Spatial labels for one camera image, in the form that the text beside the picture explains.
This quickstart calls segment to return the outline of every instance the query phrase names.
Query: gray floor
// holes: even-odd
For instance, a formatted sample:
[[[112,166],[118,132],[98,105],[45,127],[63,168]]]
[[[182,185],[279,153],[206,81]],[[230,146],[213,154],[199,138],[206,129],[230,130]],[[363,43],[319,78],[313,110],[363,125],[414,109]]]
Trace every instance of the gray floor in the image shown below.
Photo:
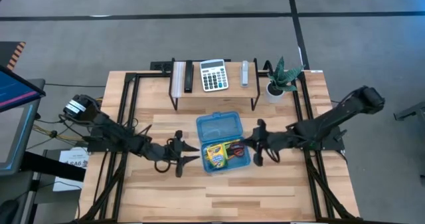
[[[424,11],[425,0],[296,0],[299,12]],[[289,12],[288,0],[2,0],[0,17],[135,15],[219,12]],[[423,131],[415,118],[392,116],[425,101],[425,17],[301,18],[311,69],[323,69],[333,100],[361,85],[386,98],[374,116],[357,116],[348,129],[349,171],[361,216],[377,221],[423,223]],[[103,85],[110,70],[148,69],[153,60],[224,57],[300,64],[292,18],[132,21],[0,22],[0,40],[26,41],[16,73],[62,84]],[[56,120],[74,94],[102,96],[102,88],[46,87],[40,114]],[[63,129],[62,126],[44,125]],[[45,137],[33,134],[29,146]],[[67,148],[51,141],[34,149]],[[68,221],[75,203],[41,207]]]

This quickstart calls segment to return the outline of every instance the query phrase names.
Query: clear plastic lid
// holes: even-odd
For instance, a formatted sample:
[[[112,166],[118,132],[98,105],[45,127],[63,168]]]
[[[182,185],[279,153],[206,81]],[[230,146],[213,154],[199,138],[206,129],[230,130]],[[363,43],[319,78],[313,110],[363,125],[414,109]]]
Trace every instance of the clear plastic lid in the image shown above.
[[[243,134],[237,112],[215,112],[197,118],[199,140],[204,143],[216,142]]]

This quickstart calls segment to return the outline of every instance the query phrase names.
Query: monitor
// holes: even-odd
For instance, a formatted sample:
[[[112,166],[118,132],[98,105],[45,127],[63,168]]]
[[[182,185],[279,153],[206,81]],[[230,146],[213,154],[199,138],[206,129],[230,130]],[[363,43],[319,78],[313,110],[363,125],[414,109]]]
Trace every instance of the monitor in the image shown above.
[[[8,68],[0,66],[0,112],[46,96],[34,84],[21,78]]]

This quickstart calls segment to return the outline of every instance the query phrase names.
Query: blue plastic box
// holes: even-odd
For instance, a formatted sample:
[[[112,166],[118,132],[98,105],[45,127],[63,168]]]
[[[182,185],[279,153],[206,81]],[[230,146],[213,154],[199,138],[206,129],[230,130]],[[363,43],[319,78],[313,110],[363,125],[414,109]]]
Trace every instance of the blue plastic box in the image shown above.
[[[251,158],[248,147],[245,147],[242,157],[228,160],[228,164],[224,168],[214,169],[205,159],[207,147],[231,140],[244,139],[242,137],[244,130],[237,112],[215,112],[211,115],[201,116],[197,118],[197,129],[201,142],[203,165],[207,173],[222,172],[250,165]]]

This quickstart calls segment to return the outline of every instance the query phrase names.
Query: orange and black hazard tape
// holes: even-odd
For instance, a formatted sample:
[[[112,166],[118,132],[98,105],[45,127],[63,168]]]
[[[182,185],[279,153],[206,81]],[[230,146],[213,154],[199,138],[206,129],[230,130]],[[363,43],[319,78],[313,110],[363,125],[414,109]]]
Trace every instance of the orange and black hazard tape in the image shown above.
[[[21,55],[23,49],[25,47],[25,42],[20,42],[15,49],[15,52],[12,54],[11,60],[9,60],[9,63],[7,64],[7,68],[9,70],[13,70],[16,63],[18,62],[18,58]]]

